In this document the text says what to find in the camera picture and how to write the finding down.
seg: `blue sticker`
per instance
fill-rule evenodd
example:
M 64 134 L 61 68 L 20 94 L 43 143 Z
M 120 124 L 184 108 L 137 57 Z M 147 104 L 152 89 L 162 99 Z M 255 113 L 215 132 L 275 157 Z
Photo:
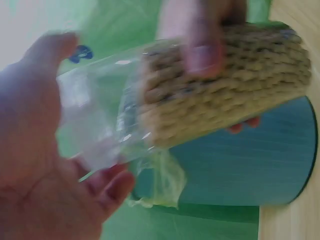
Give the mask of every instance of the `blue sticker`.
M 80 59 L 92 59 L 93 57 L 94 53 L 88 46 L 79 45 L 76 47 L 75 53 L 68 59 L 71 62 L 78 64 L 80 62 Z

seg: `fingernail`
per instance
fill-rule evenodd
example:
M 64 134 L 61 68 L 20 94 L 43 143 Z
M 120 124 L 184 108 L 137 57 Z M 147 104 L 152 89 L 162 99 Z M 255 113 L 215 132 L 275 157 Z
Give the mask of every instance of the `fingernail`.
M 215 65 L 217 51 L 213 46 L 194 47 L 189 57 L 189 70 L 193 73 L 199 73 L 210 69 Z

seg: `clear plastic wrap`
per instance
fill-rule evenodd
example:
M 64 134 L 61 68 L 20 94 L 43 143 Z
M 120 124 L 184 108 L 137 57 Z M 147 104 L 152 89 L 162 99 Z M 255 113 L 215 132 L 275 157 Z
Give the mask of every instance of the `clear plastic wrap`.
M 214 78 L 185 72 L 179 39 L 140 50 L 117 119 L 121 144 L 146 156 L 137 174 L 154 169 L 152 198 L 136 203 L 177 207 L 187 177 L 169 148 L 305 95 L 310 61 L 292 29 L 276 22 L 224 30 L 225 70 Z

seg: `green background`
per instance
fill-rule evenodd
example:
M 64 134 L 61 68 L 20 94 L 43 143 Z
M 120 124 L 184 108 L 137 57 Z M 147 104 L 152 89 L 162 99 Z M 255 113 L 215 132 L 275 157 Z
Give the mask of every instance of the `green background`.
M 266 21 L 270 2 L 250 0 L 248 21 Z M 161 4 L 161 0 L 2 0 L 0 31 L 4 44 L 0 47 L 5 57 L 0 60 L 0 68 L 19 60 L 32 42 L 47 31 L 78 31 L 81 43 L 94 52 L 91 62 L 149 43 L 155 38 Z M 72 64 L 66 60 L 60 73 L 88 63 Z M 106 87 L 112 88 L 114 96 L 104 100 L 114 102 L 117 109 L 122 88 L 110 83 L 101 86 Z M 63 134 L 59 141 L 64 155 L 73 154 Z M 258 207 L 182 204 L 176 210 L 124 204 L 105 223 L 101 239 L 256 240 L 258 222 Z

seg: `teal container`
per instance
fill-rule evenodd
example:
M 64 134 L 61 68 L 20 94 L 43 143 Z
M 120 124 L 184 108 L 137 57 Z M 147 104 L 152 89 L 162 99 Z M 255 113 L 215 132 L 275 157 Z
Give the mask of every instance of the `teal container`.
M 313 108 L 301 97 L 261 116 L 258 128 L 219 130 L 170 149 L 185 170 L 181 204 L 260 206 L 287 204 L 303 190 L 317 149 Z M 153 170 L 137 178 L 133 196 L 151 197 Z

